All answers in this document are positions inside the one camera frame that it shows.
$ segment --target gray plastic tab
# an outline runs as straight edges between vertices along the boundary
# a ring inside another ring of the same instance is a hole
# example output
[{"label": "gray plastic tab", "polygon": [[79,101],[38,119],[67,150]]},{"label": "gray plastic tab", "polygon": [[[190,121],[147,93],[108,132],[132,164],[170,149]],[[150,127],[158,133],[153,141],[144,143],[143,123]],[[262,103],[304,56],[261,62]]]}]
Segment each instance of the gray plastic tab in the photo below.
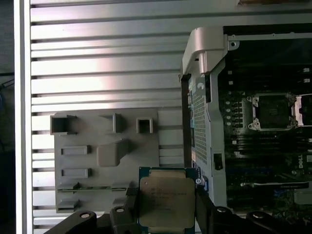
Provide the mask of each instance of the gray plastic tab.
[{"label": "gray plastic tab", "polygon": [[67,184],[60,184],[58,186],[58,190],[74,190],[80,188],[79,183],[67,183]]},{"label": "gray plastic tab", "polygon": [[113,121],[113,133],[122,133],[125,130],[124,119],[120,114],[112,114],[111,116],[103,116]]},{"label": "gray plastic tab", "polygon": [[67,211],[67,212],[73,212],[73,211],[75,211],[78,204],[79,204],[79,200],[61,201],[58,204],[58,209],[63,210],[63,211]]},{"label": "gray plastic tab", "polygon": [[99,167],[116,167],[120,160],[129,153],[129,141],[120,140],[97,147],[97,165]]},{"label": "gray plastic tab", "polygon": [[153,133],[153,119],[152,118],[144,118],[139,117],[136,119],[136,133],[146,134]]},{"label": "gray plastic tab", "polygon": [[68,179],[86,179],[90,172],[91,169],[63,169],[61,175]]},{"label": "gray plastic tab", "polygon": [[87,155],[90,152],[89,145],[66,146],[61,149],[61,155]]}]

